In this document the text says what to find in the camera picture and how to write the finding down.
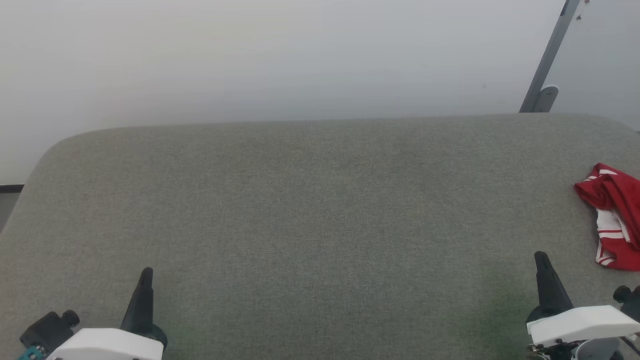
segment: metal frame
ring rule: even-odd
[[[573,15],[575,14],[575,10],[578,7],[580,1],[581,0],[566,0],[566,2],[564,3],[564,7],[560,12],[560,17],[556,22],[554,32],[551,34],[551,38],[549,39],[547,48],[542,54],[542,59],[540,60],[538,69],[536,70],[535,75],[533,75],[533,80],[531,81],[531,85],[529,86],[529,91],[527,91],[527,95],[525,96],[524,101],[522,102],[522,106],[520,107],[521,113],[534,112],[538,94],[540,93],[542,86],[545,84],[545,80],[547,79],[547,75],[549,74],[549,70],[551,69],[551,65],[556,58],[556,54],[558,52],[558,49],[560,48],[560,44],[562,44],[564,34],[566,34],[566,30],[569,28],[571,20],[573,20]]]

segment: red and white garment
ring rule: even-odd
[[[640,271],[640,181],[599,163],[575,191],[598,212],[596,262]]]

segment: white plastic casing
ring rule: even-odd
[[[578,340],[617,338],[640,331],[640,323],[610,305],[585,306],[527,323],[533,343],[549,347],[556,339],[564,343]]]
[[[47,360],[162,360],[163,345],[120,329],[81,329]]]

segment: metal bracket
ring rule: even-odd
[[[558,87],[555,85],[549,85],[542,89],[542,91],[538,93],[536,102],[533,104],[532,113],[548,113],[551,111],[551,106],[554,105],[558,92]]]

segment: gray fabric surface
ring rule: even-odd
[[[546,251],[576,306],[594,262],[573,192],[640,137],[586,115],[114,129],[40,161],[0,237],[0,348],[48,311],[117,327],[155,269],[178,359],[518,359]]]

